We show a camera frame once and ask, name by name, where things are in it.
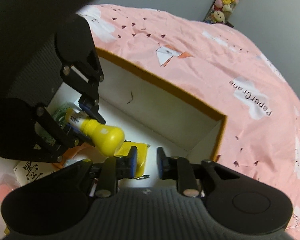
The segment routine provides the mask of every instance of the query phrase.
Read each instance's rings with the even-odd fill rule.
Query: open box
[[[173,186],[159,180],[157,147],[167,156],[182,156],[191,163],[216,158],[226,117],[170,83],[132,64],[118,64],[100,57],[104,81],[99,86],[100,114],[107,125],[123,129],[125,139],[150,144],[144,174],[148,179],[124,179],[119,187]],[[53,113],[80,94],[63,83],[47,107]],[[17,161],[0,158],[0,177],[13,174]],[[5,223],[0,216],[0,238]]]

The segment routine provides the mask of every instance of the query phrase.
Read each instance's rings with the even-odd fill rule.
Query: metal screw
[[[183,195],[186,197],[197,197],[199,195],[199,191],[193,188],[188,188],[183,192]]]
[[[62,156],[60,155],[58,158],[57,158],[57,162],[60,163],[62,161]]]
[[[38,108],[37,108],[37,116],[43,116],[43,113],[44,113],[44,109],[43,109],[43,107],[42,106],[39,106]]]
[[[111,196],[111,192],[107,189],[100,189],[98,191],[96,191],[95,195],[98,198],[106,198],[106,197],[110,197]]]
[[[63,73],[65,76],[69,75],[70,74],[70,68],[69,66],[64,66],[63,67]]]

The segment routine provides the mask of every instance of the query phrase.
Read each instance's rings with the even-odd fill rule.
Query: yellow bulb-shaped object
[[[105,157],[114,156],[124,142],[124,132],[121,128],[101,124],[89,118],[84,112],[77,113],[70,108],[66,112],[66,121],[91,138]]]

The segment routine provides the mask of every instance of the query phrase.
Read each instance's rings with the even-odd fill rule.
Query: gray ribbed surface
[[[114,197],[98,199],[80,223],[59,234],[34,237],[11,233],[5,239],[291,240],[292,238],[283,231],[267,236],[245,236],[230,231],[210,217],[200,199],[183,197],[175,188],[166,187],[151,188],[151,192],[146,188],[127,188],[122,189]]]
[[[62,84],[61,68],[52,36],[18,73],[8,97],[20,98],[30,106],[39,102],[48,105]]]

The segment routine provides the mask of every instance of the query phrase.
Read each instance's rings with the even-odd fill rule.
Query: pink bedsheet
[[[300,101],[239,31],[115,5],[78,12],[95,46],[139,65],[228,116],[218,162],[285,192],[300,239]]]

